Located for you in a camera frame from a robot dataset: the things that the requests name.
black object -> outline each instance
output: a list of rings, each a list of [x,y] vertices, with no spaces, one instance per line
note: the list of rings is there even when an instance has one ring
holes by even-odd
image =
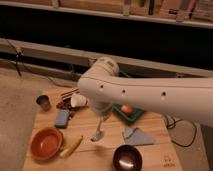
[[[41,95],[41,96],[39,96],[36,99],[36,103],[38,105],[40,105],[40,107],[42,108],[42,110],[44,112],[47,112],[51,108],[49,97],[47,95]]]
[[[44,102],[49,101],[49,97],[47,95],[41,95],[36,99],[36,103],[38,105],[43,104]]]
[[[154,14],[155,0],[150,0],[149,3],[149,15]]]
[[[142,156],[133,146],[122,145],[114,153],[113,165],[117,171],[141,171]]]
[[[69,110],[67,110],[67,109],[59,110],[56,121],[55,121],[55,127],[56,128],[66,128],[68,125],[69,116],[70,116]]]

orange bowl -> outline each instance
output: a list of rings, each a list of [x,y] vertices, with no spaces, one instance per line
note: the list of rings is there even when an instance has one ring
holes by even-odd
[[[44,128],[33,137],[30,150],[36,160],[44,161],[53,157],[63,143],[63,134],[56,128]]]

small orange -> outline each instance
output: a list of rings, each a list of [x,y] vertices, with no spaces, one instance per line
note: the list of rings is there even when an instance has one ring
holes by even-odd
[[[133,108],[130,105],[123,105],[121,107],[121,111],[125,113],[127,116],[131,116],[133,112]]]

black wall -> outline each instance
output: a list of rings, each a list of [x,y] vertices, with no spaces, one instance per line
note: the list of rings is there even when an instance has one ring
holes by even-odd
[[[0,6],[7,38],[213,69],[213,30]]]

chopsticks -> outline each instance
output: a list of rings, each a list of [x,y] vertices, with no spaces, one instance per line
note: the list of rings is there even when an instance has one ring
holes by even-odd
[[[65,92],[65,93],[62,93],[61,94],[62,100],[66,100],[66,99],[71,98],[74,93],[80,93],[78,88],[71,90],[71,91],[68,91],[68,92]]]

